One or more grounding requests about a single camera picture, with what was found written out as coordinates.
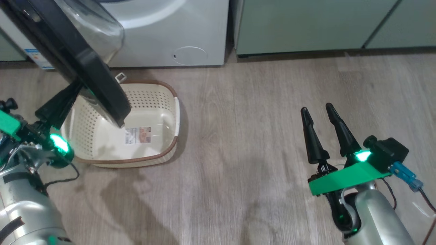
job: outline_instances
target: warning label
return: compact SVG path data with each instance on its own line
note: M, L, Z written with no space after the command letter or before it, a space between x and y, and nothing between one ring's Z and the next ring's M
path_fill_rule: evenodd
M42 54L34 48L26 48L25 49L27 55L44 70L54 69L53 66L47 61Z
M151 142L151 127L126 128L125 145Z

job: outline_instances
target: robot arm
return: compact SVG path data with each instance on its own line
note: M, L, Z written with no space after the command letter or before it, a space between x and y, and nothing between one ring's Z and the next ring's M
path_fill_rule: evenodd
M420 189L422 182L415 180L413 173L403 170L402 162L409 150L393 138L377 141L370 136L364 142L369 151L362 151L333 105L326 104L326 109L339 139L341 156L347 160L342 170L327 162L330 156L322 148L313 129L309 111L303 107L301 116L308 160L310 164L318 164L318 172L308 182L313 195L327 198L333 221L343 234L344 244L414 244L388 200L376 190L374 182L395 174L405 176L403 179L407 179L412 190ZM345 195L349 189L356 189L357 192Z
M38 168L66 167L74 152L53 140L49 123L10 114L16 108L13 99L0 101L0 244L72 245Z

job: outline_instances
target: laundry basket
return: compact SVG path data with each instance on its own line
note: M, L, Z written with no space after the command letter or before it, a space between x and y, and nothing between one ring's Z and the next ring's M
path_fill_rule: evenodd
M121 85L131 112L118 128L79 96L62 136L76 159L99 167L142 167L168 161L175 153L180 128L177 94L160 81L127 81Z

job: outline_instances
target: cabinet door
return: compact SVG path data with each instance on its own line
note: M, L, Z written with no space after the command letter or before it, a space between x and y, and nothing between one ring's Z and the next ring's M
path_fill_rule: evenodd
M26 55L0 29L0 61L23 61Z
M368 48L436 46L436 0L403 0Z
M361 48L395 0L244 0L237 54Z

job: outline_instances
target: laminate floor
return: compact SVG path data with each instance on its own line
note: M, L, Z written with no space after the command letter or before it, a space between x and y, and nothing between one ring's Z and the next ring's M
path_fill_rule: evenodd
M236 62L218 68L121 69L164 81L181 100L178 152L169 163L103 169L49 187L76 244L342 244L327 200L312 197L300 109L315 121L333 165L344 163L325 112L331 102L359 143L373 134L410 149L405 165L436 203L436 54L338 56ZM56 72L0 64L0 98L14 97L28 121L66 86ZM41 170L45 181L73 176ZM389 177L397 214L416 244L432 218L418 193ZM392 201L386 186L379 189ZM428 244L436 244L432 235Z

